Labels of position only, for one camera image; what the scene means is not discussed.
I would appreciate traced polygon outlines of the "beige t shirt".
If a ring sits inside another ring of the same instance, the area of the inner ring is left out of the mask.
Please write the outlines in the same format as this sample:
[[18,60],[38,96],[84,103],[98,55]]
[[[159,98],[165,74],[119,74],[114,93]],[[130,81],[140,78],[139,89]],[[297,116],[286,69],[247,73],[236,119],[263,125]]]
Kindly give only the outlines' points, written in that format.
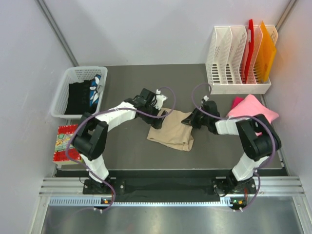
[[160,129],[150,128],[147,139],[169,148],[189,152],[194,143],[194,138],[191,135],[193,128],[181,122],[190,114],[191,112],[184,113],[173,110],[165,117]]

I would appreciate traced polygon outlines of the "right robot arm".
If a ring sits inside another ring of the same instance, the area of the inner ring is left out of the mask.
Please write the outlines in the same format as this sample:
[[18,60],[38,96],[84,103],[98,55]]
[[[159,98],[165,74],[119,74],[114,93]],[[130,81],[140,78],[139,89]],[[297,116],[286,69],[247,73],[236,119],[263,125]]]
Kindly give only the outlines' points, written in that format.
[[239,136],[244,153],[226,176],[225,184],[216,185],[224,195],[243,190],[254,172],[281,148],[281,140],[264,114],[223,118],[214,101],[202,102],[181,123],[195,129],[206,126],[215,135]]

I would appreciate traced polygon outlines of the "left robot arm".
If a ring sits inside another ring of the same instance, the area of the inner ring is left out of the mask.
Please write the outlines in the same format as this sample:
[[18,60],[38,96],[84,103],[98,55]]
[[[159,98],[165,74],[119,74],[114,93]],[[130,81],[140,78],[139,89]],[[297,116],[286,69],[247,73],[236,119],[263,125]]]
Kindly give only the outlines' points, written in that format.
[[82,115],[72,145],[79,152],[89,172],[89,179],[84,183],[86,194],[105,194],[110,189],[111,182],[107,179],[109,172],[102,155],[109,131],[138,117],[152,128],[161,129],[168,114],[167,111],[161,111],[166,100],[167,97],[159,89],[152,92],[144,88],[139,95],[125,99],[118,106],[98,116],[90,113]]

